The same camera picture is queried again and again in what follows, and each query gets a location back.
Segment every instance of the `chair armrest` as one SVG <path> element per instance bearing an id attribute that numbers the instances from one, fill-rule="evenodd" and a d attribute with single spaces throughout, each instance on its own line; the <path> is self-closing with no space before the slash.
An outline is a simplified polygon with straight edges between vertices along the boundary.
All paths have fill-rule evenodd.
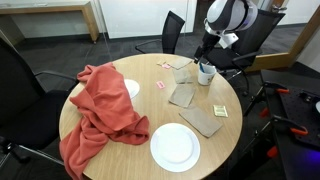
<path id="1" fill-rule="evenodd" d="M 49 75 L 62 77 L 62 78 L 65 78 L 65 79 L 69 79 L 69 80 L 72 80 L 74 82 L 78 82 L 78 80 L 76 78 L 72 77 L 72 76 L 68 76 L 66 74 L 62 74 L 62 73 L 59 73 L 59 72 L 56 72 L 56 71 L 50 71 L 50 70 L 41 71 L 41 72 L 35 73 L 34 75 L 35 76 L 39 76 L 41 74 L 49 74 Z"/>
<path id="2" fill-rule="evenodd" d="M 149 44 L 149 43 L 153 43 L 153 42 L 161 42 L 161 41 L 162 41 L 161 39 L 155 39 L 155 40 L 151 40 L 151 41 L 146 41 L 146 42 L 137 44 L 134 48 L 135 48 L 137 51 L 140 51 L 141 53 L 146 54 L 146 52 L 142 51 L 142 50 L 139 49 L 138 47 L 139 47 L 139 46 L 142 46 L 142 45 L 145 45 L 145 44 Z"/>
<path id="3" fill-rule="evenodd" d="M 238 56 L 236 58 L 233 58 L 232 61 L 235 62 L 235 61 L 239 61 L 239 60 L 242 60 L 242 59 L 245 59 L 245 58 L 248 58 L 248 57 L 252 57 L 252 56 L 257 56 L 259 54 L 262 53 L 262 50 L 259 49 L 259 51 L 256 51 L 256 52 L 252 52 L 252 53 L 249 53 L 249 54 L 245 54 L 245 55 L 242 55 L 242 56 Z"/>

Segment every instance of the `round wooden table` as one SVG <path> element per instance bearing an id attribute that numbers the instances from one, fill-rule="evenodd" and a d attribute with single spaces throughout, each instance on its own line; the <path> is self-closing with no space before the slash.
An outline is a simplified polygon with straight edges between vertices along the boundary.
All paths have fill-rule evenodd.
<path id="1" fill-rule="evenodd" d="M 242 127 L 242 111 L 239 99 L 230 84 L 216 74 L 210 86 L 201 86 L 197 82 L 199 66 L 190 63 L 189 69 L 194 80 L 196 92 L 191 103 L 200 107 L 212 119 L 223 126 L 210 138 L 201 135 L 193 126 L 184 120 L 179 112 L 183 108 L 169 103 L 169 98 L 175 90 L 172 69 L 157 65 L 158 61 L 167 63 L 185 58 L 168 54 L 144 54 L 126 57 L 114 61 L 117 71 L 125 79 L 133 79 L 140 85 L 139 94 L 132 99 L 132 104 L 140 116 L 146 115 L 150 121 L 150 140 L 157 128 L 167 123 L 180 123 L 189 127 L 200 142 L 200 157 L 189 170 L 181 173 L 169 172 L 161 168 L 153 159 L 150 151 L 150 140 L 138 146 L 109 141 L 106 146 L 93 157 L 87 165 L 84 174 L 91 179 L 202 179 L 214 172 L 231 154 L 235 148 Z M 165 88 L 156 85 L 162 81 Z M 79 83 L 71 92 L 70 97 L 77 95 L 84 87 Z M 213 105 L 225 105 L 228 116 L 216 117 Z M 77 107 L 69 100 L 64 104 L 60 117 L 60 138 L 63 139 L 81 118 Z"/>

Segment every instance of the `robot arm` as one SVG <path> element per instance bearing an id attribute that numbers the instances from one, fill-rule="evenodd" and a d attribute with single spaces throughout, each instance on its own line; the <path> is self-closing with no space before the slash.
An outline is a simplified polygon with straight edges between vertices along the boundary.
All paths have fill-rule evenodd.
<path id="1" fill-rule="evenodd" d="M 215 0 L 204 20 L 206 31 L 203 45 L 195 53 L 195 63 L 217 43 L 226 48 L 236 42 L 238 37 L 233 32 L 249 28 L 257 14 L 256 5 L 250 0 Z"/>

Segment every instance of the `pink sticky note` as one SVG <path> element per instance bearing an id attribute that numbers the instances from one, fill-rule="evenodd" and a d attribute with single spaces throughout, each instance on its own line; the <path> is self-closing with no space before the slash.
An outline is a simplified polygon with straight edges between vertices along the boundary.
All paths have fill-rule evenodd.
<path id="1" fill-rule="evenodd" d="M 163 89 L 165 87 L 162 81 L 158 81 L 156 83 L 160 89 Z"/>
<path id="2" fill-rule="evenodd" d="M 170 69 L 171 68 L 171 66 L 169 64 L 162 64 L 162 67 L 166 68 L 166 69 Z"/>

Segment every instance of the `white wall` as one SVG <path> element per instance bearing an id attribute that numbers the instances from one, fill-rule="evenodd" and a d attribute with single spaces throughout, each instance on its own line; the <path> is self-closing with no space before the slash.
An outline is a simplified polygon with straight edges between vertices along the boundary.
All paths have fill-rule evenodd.
<path id="1" fill-rule="evenodd" d="M 110 38 L 160 35 L 171 10 L 186 21 L 182 32 L 193 32 L 196 0 L 101 0 Z"/>
<path id="2" fill-rule="evenodd" d="M 286 15 L 279 25 L 308 23 L 309 19 L 320 5 L 320 0 L 286 0 L 284 11 Z"/>
<path id="3" fill-rule="evenodd" d="M 297 58 L 298 62 L 320 72 L 320 28 Z"/>
<path id="4" fill-rule="evenodd" d="M 0 0 L 1 3 L 50 3 L 66 0 Z M 100 32 L 105 32 L 99 0 L 90 0 Z M 88 34 L 86 23 L 81 12 L 62 12 L 45 14 L 12 15 L 22 34 L 26 38 Z"/>

